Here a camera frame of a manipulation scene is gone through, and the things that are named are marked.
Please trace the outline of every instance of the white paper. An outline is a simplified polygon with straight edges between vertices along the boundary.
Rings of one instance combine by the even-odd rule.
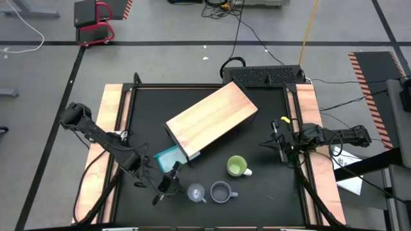
[[[339,152],[340,152],[340,148],[335,146],[334,147],[334,153],[339,153]],[[340,156],[334,157],[334,158],[342,166],[346,166],[348,164],[352,164],[352,163],[361,161],[356,156],[354,156],[354,155],[352,155],[352,154],[350,154],[350,153],[348,153],[344,150],[342,150]],[[334,161],[334,159],[333,159],[333,163],[334,163],[334,170],[340,168],[340,166]],[[346,190],[348,190],[352,193],[355,193],[357,195],[361,194],[362,180],[358,177],[350,178],[350,179],[347,179],[347,180],[341,180],[341,181],[337,182],[337,185],[342,187],[343,189],[346,189]]]

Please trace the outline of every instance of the black table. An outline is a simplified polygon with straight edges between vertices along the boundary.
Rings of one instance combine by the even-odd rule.
[[[149,142],[147,155],[168,149],[175,144],[168,137],[163,124],[181,111],[216,91],[203,89],[139,89],[132,99],[129,128],[135,134],[131,144]],[[206,189],[206,204],[190,201],[185,193],[165,198],[156,207],[152,205],[153,189],[133,186],[134,179],[122,178],[118,200],[114,202],[114,222],[139,227],[275,227],[303,225],[305,221],[304,196],[293,169],[280,163],[279,155],[259,142],[273,132],[270,122],[289,117],[284,87],[247,88],[247,93],[260,106],[252,123],[242,122],[202,150],[201,155],[185,165],[179,173],[184,186],[200,183]],[[281,132],[291,133],[283,126]],[[253,175],[233,178],[226,171],[229,157],[243,156]],[[158,163],[150,159],[154,168]],[[156,182],[160,174],[153,174]],[[225,204],[214,203],[210,186],[219,180],[227,182],[239,197]]]

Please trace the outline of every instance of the gray mug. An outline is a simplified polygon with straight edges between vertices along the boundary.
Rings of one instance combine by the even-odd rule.
[[[225,203],[232,197],[237,197],[238,193],[231,192],[230,185],[219,181],[215,182],[210,189],[211,198],[217,203]]]

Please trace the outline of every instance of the concrete floor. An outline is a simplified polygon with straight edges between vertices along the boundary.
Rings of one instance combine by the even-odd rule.
[[[292,0],[282,9],[244,9],[243,20],[261,40],[301,41],[314,0]],[[36,7],[53,8],[59,19],[28,19],[47,41],[73,41],[72,0],[30,0]],[[397,41],[411,41],[406,0],[379,1]],[[0,7],[6,6],[1,1]],[[117,41],[230,41],[234,40],[237,20],[200,16],[203,5],[173,6],[164,0],[134,1],[127,21],[113,21]],[[0,16],[0,48],[4,41],[36,41],[39,37],[19,19]],[[252,32],[240,27],[238,40],[256,40]],[[313,23],[310,41],[389,42],[386,31],[370,0],[322,0]],[[269,50],[286,65],[298,63],[299,46],[270,46]],[[44,46],[36,52],[0,54],[0,86],[17,87],[18,98],[0,98],[0,124],[10,132],[0,140],[0,229],[13,230],[28,189],[42,156],[67,79],[73,68],[77,46]],[[86,104],[96,118],[106,83],[131,82],[138,72],[145,83],[220,83],[218,70],[232,46],[101,46],[86,50],[69,102]],[[302,68],[307,77],[326,81],[356,81],[348,52],[392,51],[391,46],[309,46]],[[411,47],[401,47],[406,59]],[[247,65],[277,65],[261,46],[237,46],[235,55]],[[362,96],[358,85],[326,85],[315,82],[320,107],[330,107]],[[348,125],[364,125],[372,138],[378,133],[364,101],[329,111]],[[324,126],[341,124],[322,116]],[[374,142],[367,149],[347,146],[352,154],[371,156],[383,151]],[[71,132],[59,130],[46,166],[26,229],[69,225],[71,208],[84,169],[87,150]],[[343,205],[349,225],[385,229],[382,211]]]

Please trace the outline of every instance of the yellow cable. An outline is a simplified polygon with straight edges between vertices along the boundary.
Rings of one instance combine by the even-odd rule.
[[[306,35],[305,35],[304,40],[303,40],[303,42],[302,42],[299,65],[302,64],[302,54],[304,53],[304,48],[306,47],[306,42],[307,42],[308,34],[310,33],[311,24],[313,23],[314,16],[315,16],[315,13],[317,12],[317,6],[318,6],[318,5],[319,5],[319,0],[315,0],[314,9],[313,9],[313,11],[311,12],[310,21],[309,21],[308,26],[307,26]]]

